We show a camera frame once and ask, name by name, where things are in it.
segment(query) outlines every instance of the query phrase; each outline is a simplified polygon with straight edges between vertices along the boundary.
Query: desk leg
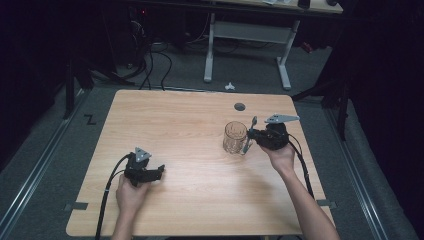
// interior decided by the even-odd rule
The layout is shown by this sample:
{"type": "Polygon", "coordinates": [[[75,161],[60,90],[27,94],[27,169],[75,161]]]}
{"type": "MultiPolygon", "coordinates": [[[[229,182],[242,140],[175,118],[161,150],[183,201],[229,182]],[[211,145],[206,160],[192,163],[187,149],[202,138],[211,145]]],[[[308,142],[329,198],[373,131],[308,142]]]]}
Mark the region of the desk leg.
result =
{"type": "Polygon", "coordinates": [[[291,89],[290,79],[289,79],[289,76],[287,74],[287,69],[286,69],[286,61],[287,61],[287,57],[289,56],[291,46],[293,45],[294,38],[296,37],[296,33],[297,33],[297,29],[299,27],[299,24],[300,24],[299,20],[296,20],[294,22],[293,27],[290,31],[290,35],[289,35],[289,39],[288,39],[287,44],[286,44],[286,48],[284,50],[284,54],[283,54],[282,57],[277,58],[278,70],[280,70],[280,77],[281,77],[281,82],[283,83],[284,90],[290,90],[291,89]]]}
{"type": "Polygon", "coordinates": [[[205,77],[203,78],[205,82],[212,81],[214,30],[215,30],[215,13],[211,13],[211,23],[209,26],[209,46],[208,46],[208,54],[206,55],[205,77]]]}
{"type": "Polygon", "coordinates": [[[66,68],[66,112],[63,119],[68,119],[75,107],[74,69],[72,66],[72,59],[69,60],[66,68]]]}

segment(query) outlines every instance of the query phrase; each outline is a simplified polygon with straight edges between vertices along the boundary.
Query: wooden table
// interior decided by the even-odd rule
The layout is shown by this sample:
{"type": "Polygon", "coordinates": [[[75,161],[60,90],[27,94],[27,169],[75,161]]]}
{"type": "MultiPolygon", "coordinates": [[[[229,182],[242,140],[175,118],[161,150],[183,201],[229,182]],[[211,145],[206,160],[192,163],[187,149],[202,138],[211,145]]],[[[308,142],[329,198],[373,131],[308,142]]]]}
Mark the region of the wooden table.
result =
{"type": "MultiPolygon", "coordinates": [[[[259,146],[254,143],[244,156],[222,147],[228,122],[250,127],[257,116],[255,128],[265,129],[264,120],[274,113],[297,115],[285,95],[118,91],[78,195],[77,202],[88,207],[72,211],[67,233],[95,235],[109,175],[119,159],[141,147],[152,154],[148,169],[166,168],[149,190],[134,235],[300,234],[286,187],[259,146]],[[236,103],[246,109],[235,110],[236,103]]],[[[325,199],[300,122],[286,126],[302,145],[316,199],[325,199]]],[[[295,170],[303,181],[297,159],[295,170]]],[[[102,235],[111,235],[115,226],[117,182],[112,183],[102,235]]],[[[329,208],[323,209],[332,219],[329,208]]]]}

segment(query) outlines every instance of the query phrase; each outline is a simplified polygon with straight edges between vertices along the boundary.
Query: gray floor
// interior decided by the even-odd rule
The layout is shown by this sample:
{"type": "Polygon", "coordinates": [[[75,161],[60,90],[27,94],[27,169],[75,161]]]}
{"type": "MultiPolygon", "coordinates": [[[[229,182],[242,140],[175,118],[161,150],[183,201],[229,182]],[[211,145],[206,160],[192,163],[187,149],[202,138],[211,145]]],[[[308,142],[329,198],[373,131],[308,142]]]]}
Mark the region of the gray floor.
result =
{"type": "MultiPolygon", "coordinates": [[[[292,90],[284,91],[274,58],[246,54],[253,49],[252,46],[258,45],[245,43],[237,49],[228,45],[218,47],[213,81],[208,84],[202,80],[204,45],[192,45],[185,52],[169,46],[162,52],[172,59],[172,68],[164,81],[166,90],[184,88],[225,92],[225,86],[231,82],[236,87],[232,92],[294,95],[314,85],[331,53],[330,48],[310,54],[293,48],[287,61],[292,90]]],[[[165,45],[155,46],[157,50],[164,48],[165,45]]],[[[261,49],[275,54],[279,46],[261,49]]],[[[150,83],[157,88],[170,65],[162,55],[154,53],[153,59],[150,83]]],[[[128,70],[120,68],[121,74],[126,72],[128,70]]],[[[145,73],[142,73],[131,81],[139,85],[144,77],[145,73]]],[[[96,81],[92,91],[79,95],[79,108],[71,121],[62,120],[64,91],[57,95],[56,104],[38,120],[30,136],[0,174],[0,216],[3,219],[0,230],[4,230],[0,236],[7,239],[73,239],[65,232],[71,213],[65,206],[76,200],[114,93],[124,88],[129,89],[96,81]],[[86,115],[92,115],[92,122],[96,124],[87,125],[86,115]],[[58,134],[62,134],[60,141],[50,142],[58,134]],[[47,154],[46,148],[54,151],[47,154]],[[39,173],[40,180],[26,183],[31,171],[42,164],[46,171],[39,173]],[[11,214],[8,209],[14,206],[13,201],[21,189],[34,191],[28,191],[28,201],[23,201],[18,211],[11,214]]],[[[295,107],[326,196],[336,206],[331,211],[342,239],[417,239],[368,147],[352,104],[348,109],[347,141],[342,142],[334,131],[333,115],[337,109],[322,109],[319,100],[320,97],[308,97],[296,102],[295,107]]]]}

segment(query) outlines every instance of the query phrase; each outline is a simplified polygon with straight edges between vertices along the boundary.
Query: small white object on floor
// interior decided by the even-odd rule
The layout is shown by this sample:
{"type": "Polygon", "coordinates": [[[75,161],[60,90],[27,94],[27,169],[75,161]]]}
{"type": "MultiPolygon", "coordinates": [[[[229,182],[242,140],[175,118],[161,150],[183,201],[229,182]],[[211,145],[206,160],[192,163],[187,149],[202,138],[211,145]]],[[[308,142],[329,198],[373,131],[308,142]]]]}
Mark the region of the small white object on floor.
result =
{"type": "Polygon", "coordinates": [[[277,2],[277,0],[264,0],[262,2],[267,3],[267,4],[270,4],[270,5],[274,5],[274,3],[277,2]]]}
{"type": "Polygon", "coordinates": [[[231,84],[231,82],[229,82],[228,85],[225,86],[225,89],[226,90],[234,90],[234,89],[236,89],[236,87],[234,87],[233,84],[231,84]]]}

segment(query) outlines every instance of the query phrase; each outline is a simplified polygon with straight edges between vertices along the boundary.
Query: glass cup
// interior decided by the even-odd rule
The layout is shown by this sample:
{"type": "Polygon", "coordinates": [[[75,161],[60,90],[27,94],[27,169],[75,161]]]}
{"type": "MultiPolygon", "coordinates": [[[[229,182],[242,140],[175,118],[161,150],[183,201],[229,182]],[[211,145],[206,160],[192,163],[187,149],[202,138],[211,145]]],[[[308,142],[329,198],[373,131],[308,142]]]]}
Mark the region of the glass cup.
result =
{"type": "Polygon", "coordinates": [[[225,126],[224,150],[231,154],[244,155],[243,147],[247,142],[247,128],[241,122],[230,122],[225,126]]]}

